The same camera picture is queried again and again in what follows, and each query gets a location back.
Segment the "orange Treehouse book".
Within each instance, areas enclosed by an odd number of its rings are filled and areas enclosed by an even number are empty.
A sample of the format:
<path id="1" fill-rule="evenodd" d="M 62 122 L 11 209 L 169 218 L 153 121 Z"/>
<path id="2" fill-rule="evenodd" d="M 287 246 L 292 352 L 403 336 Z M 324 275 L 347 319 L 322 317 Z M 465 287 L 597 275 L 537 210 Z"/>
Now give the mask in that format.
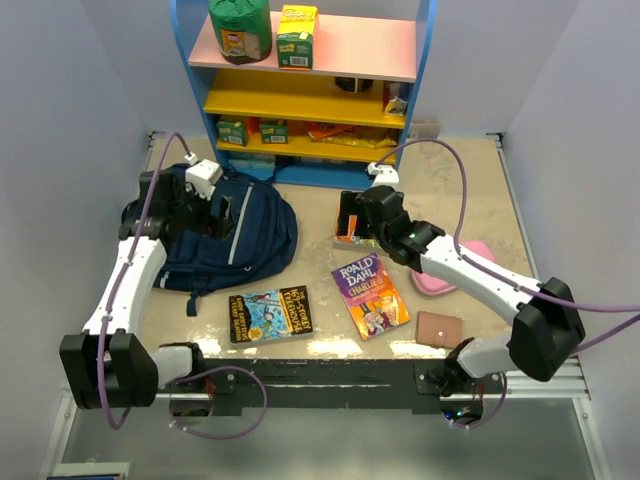
<path id="1" fill-rule="evenodd" d="M 334 229 L 333 244 L 347 250 L 380 251 L 382 248 L 370 233 L 358 229 L 358 216 L 339 215 Z"/>

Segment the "navy blue student backpack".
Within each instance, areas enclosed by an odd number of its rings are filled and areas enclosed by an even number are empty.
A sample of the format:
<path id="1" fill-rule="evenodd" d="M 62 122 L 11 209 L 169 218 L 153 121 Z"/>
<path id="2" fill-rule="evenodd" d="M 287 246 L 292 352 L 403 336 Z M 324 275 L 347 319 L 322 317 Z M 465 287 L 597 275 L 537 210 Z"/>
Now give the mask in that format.
<path id="1" fill-rule="evenodd" d="M 260 180 L 230 168 L 215 184 L 211 199 L 211 214 L 217 217 L 221 198 L 233 198 L 234 228 L 228 237 L 189 230 L 167 235 L 168 203 L 173 187 L 185 184 L 186 169 L 182 163 L 160 172 L 143 233 L 160 238 L 167 249 L 154 286 L 189 293 L 186 314 L 194 317 L 198 298 L 282 272 L 293 259 L 298 225 L 293 208 L 271 179 Z"/>

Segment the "brown leather wallet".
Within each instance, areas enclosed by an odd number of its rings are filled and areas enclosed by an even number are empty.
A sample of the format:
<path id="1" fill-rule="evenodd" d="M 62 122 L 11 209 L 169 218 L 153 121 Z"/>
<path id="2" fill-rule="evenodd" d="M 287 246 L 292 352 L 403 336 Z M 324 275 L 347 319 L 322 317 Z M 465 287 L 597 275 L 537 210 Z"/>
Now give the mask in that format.
<path id="1" fill-rule="evenodd" d="M 416 322 L 415 341 L 432 348 L 453 349 L 463 336 L 461 318 L 419 311 Z"/>

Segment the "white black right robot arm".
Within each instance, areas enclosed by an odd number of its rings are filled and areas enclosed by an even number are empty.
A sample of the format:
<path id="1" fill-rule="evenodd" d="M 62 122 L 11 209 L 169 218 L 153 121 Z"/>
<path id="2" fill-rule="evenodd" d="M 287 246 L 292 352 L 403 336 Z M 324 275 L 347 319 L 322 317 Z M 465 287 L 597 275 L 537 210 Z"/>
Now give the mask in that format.
<path id="1" fill-rule="evenodd" d="M 344 191 L 339 221 L 355 216 L 392 261 L 446 281 L 511 328 L 506 336 L 463 340 L 429 372 L 430 382 L 450 396 L 494 373 L 521 371 L 549 381 L 585 338 L 569 286 L 555 277 L 541 282 L 516 274 L 457 245 L 442 228 L 411 219 L 403 200 L 390 186 Z"/>

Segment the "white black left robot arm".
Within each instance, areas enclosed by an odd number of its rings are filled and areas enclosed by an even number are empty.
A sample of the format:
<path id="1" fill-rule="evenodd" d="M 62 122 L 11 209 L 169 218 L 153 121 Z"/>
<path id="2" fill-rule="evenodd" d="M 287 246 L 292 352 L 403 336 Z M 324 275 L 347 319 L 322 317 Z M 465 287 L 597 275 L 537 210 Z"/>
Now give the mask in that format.
<path id="1" fill-rule="evenodd" d="M 172 245 L 184 232 L 226 237 L 229 207 L 213 213 L 222 168 L 204 160 L 139 178 L 139 196 L 123 212 L 116 262 L 90 319 L 78 334 L 63 337 L 59 354 L 76 401 L 83 409 L 149 406 L 157 391 L 174 382 L 200 390 L 207 368 L 192 342 L 164 345 L 150 353 L 137 337 L 149 295 Z"/>

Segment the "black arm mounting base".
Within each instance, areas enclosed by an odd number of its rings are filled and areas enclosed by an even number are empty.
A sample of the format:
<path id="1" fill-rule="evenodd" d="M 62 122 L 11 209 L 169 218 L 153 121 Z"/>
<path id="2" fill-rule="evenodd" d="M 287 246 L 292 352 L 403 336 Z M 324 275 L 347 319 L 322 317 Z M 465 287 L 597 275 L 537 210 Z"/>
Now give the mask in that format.
<path id="1" fill-rule="evenodd" d="M 414 414 L 440 411 L 441 387 L 433 380 L 443 367 L 441 359 L 206 359 L 201 369 L 221 366 L 254 373 L 267 397 L 245 373 L 215 373 L 215 415 L 238 415 L 244 408 L 264 405 L 271 409 L 395 409 Z"/>

